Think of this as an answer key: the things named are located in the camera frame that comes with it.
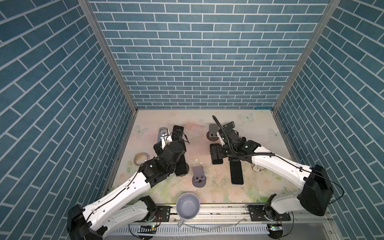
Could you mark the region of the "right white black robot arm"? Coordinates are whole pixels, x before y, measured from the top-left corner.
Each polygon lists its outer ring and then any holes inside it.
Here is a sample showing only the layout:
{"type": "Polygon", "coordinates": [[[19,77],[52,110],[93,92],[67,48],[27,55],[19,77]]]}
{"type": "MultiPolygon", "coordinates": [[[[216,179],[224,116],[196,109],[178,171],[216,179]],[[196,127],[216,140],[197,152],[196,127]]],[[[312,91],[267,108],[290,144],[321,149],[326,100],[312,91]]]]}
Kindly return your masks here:
{"type": "Polygon", "coordinates": [[[229,134],[218,131],[221,147],[219,153],[235,161],[247,161],[265,168],[296,186],[287,194],[271,194],[263,211],[269,220],[294,211],[307,211],[315,216],[326,213],[334,188],[327,171],[320,165],[302,165],[266,149],[261,144],[239,137],[236,131],[229,134]]]}

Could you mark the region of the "grey round phone stand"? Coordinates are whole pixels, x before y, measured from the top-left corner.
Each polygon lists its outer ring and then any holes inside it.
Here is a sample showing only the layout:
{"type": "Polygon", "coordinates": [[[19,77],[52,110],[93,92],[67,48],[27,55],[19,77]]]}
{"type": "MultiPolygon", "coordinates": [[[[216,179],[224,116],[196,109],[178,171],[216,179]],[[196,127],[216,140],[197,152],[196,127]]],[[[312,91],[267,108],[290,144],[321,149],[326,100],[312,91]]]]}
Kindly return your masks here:
{"type": "Polygon", "coordinates": [[[203,188],[207,183],[204,167],[198,166],[193,168],[192,184],[196,188],[203,188]]]}

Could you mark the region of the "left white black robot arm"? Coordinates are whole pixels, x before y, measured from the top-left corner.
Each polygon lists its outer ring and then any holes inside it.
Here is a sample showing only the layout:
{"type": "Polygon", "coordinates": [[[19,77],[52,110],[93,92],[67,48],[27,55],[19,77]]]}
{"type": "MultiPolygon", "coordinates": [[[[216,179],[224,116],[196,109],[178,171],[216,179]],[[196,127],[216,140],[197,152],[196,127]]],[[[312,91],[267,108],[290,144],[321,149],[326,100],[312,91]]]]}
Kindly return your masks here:
{"type": "Polygon", "coordinates": [[[138,171],[121,186],[85,207],[72,207],[67,222],[70,239],[102,240],[128,224],[152,219],[157,205],[151,197],[142,197],[130,206],[127,203],[173,174],[185,152],[183,140],[166,143],[157,157],[140,165],[138,171]]]}

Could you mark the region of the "black phone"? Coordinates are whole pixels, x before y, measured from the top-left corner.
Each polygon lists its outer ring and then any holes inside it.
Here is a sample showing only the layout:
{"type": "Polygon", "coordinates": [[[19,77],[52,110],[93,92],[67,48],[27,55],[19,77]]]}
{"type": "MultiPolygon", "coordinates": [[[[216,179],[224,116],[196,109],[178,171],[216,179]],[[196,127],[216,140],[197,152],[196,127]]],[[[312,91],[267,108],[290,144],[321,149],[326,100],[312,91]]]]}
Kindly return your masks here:
{"type": "Polygon", "coordinates": [[[243,170],[240,161],[230,162],[231,183],[233,185],[243,185],[243,170]]]}
{"type": "Polygon", "coordinates": [[[172,141],[183,144],[185,142],[185,140],[183,139],[183,135],[184,135],[184,127],[174,125],[173,131],[172,131],[172,141]]]}
{"type": "Polygon", "coordinates": [[[222,149],[222,145],[220,144],[210,144],[210,154],[213,165],[223,164],[225,155],[223,155],[222,149]]]}
{"type": "Polygon", "coordinates": [[[183,177],[189,173],[189,165],[186,163],[185,156],[182,155],[176,164],[175,175],[177,177],[183,177]]]}

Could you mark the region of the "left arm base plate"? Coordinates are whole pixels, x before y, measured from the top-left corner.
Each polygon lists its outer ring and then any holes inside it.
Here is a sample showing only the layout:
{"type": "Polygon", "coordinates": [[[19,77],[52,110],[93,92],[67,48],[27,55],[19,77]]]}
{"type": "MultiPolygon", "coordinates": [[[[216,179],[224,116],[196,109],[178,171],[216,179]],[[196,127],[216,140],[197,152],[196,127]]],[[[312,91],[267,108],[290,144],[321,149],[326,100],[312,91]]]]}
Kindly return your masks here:
{"type": "Polygon", "coordinates": [[[171,206],[157,206],[156,210],[149,210],[143,219],[144,222],[169,222],[171,216],[171,206]]]}

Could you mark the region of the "wooden base phone stand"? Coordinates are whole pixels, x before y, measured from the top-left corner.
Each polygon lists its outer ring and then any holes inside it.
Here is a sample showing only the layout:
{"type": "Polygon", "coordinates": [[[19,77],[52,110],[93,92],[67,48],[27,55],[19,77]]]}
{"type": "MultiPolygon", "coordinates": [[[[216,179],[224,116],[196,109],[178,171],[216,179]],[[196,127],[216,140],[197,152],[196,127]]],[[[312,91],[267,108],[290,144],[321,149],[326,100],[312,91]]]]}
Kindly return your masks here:
{"type": "Polygon", "coordinates": [[[218,135],[219,126],[217,124],[210,124],[209,131],[207,132],[207,139],[211,142],[219,140],[220,135],[218,135]]]}

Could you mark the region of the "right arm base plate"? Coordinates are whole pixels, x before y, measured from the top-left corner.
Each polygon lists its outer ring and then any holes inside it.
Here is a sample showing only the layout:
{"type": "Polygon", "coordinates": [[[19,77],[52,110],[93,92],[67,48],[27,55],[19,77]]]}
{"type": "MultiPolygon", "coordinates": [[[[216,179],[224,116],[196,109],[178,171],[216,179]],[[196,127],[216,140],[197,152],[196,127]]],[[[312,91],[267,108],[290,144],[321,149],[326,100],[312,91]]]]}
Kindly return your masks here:
{"type": "Polygon", "coordinates": [[[265,204],[247,205],[246,210],[249,212],[252,222],[289,222],[292,220],[289,213],[279,214],[272,207],[266,207],[265,204]]]}

